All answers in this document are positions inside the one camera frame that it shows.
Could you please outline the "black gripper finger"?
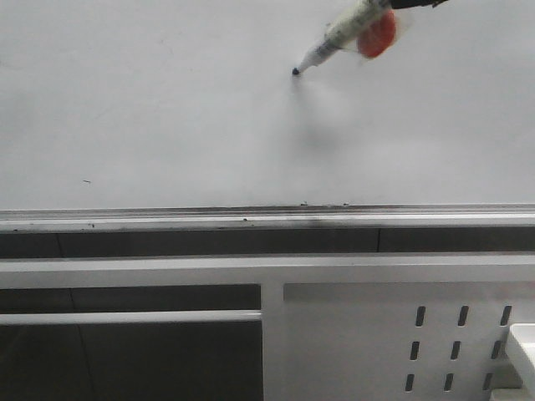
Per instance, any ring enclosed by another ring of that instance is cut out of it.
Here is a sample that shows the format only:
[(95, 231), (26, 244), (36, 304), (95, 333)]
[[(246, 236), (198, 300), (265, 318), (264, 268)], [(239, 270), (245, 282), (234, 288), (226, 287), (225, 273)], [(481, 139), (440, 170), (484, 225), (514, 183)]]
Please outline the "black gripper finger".
[(436, 8), (447, 0), (390, 0), (393, 9), (408, 9), (418, 7)]

